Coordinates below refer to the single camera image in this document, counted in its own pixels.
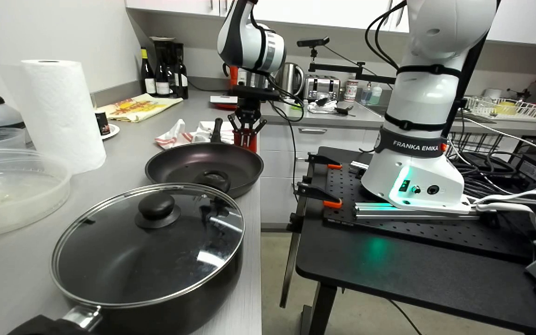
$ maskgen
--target black frying pan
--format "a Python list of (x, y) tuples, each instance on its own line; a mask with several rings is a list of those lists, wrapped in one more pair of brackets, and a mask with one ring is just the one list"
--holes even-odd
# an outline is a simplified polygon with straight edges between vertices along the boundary
[(258, 154), (229, 143), (180, 145), (158, 152), (145, 163), (145, 172), (154, 182), (197, 182), (230, 197), (247, 193), (262, 169)]

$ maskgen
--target countertop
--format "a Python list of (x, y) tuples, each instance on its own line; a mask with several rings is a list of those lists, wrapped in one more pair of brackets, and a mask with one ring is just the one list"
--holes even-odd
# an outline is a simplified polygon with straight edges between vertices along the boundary
[[(59, 318), (67, 310), (63, 293), (50, 273), (54, 243), (67, 225), (95, 202), (134, 185), (149, 184), (143, 165), (160, 148), (154, 137), (184, 118), (193, 130), (199, 120), (225, 117), (206, 105), (208, 92), (189, 91), (189, 98), (143, 122), (115, 122), (119, 135), (104, 141), (106, 161), (95, 171), (74, 174), (67, 202), (48, 217), (0, 236), (0, 335), (35, 314)], [(243, 212), (243, 262), (240, 279), (217, 314), (197, 335), (258, 335), (260, 319), (260, 191), (258, 184), (236, 200)]]
[[(268, 118), (268, 124), (281, 124), (284, 122), (271, 107), (269, 104), (262, 104), (262, 115)], [(364, 128), (364, 130), (377, 130), (383, 122), (383, 117), (363, 105), (353, 104), (350, 109), (350, 115), (335, 115), (335, 113), (305, 113), (303, 118), (297, 124), (303, 126), (338, 126), (338, 128)], [(497, 122), (484, 122), (476, 124), (472, 120), (465, 122), (465, 131), (469, 133), (493, 133), (487, 126), (493, 126), (497, 130), (515, 133), (515, 135), (536, 135), (536, 122), (524, 122), (524, 120), (497, 120)], [(461, 120), (456, 117), (452, 124), (452, 131), (461, 131)]]

